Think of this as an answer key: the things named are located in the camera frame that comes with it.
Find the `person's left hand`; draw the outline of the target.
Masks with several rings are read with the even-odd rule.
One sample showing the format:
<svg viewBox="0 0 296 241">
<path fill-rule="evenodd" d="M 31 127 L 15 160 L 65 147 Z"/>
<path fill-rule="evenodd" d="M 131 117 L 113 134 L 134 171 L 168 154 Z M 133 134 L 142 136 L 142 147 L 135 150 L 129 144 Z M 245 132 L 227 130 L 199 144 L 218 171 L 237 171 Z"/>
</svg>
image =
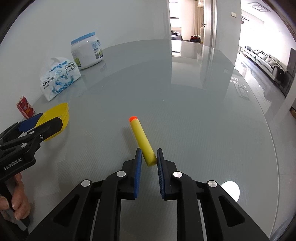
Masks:
<svg viewBox="0 0 296 241">
<path fill-rule="evenodd" d="M 31 211 L 31 206 L 29 204 L 28 198 L 25 194 L 25 189 L 22 181 L 22 174 L 18 173 L 13 178 L 15 187 L 13 191 L 13 197 L 11 200 L 12 208 L 14 212 L 15 220 L 22 220 L 29 216 Z M 7 210 L 10 209 L 9 202 L 5 196 L 1 194 L 1 214 L 6 221 L 15 223 L 14 219 L 11 218 Z"/>
</svg>

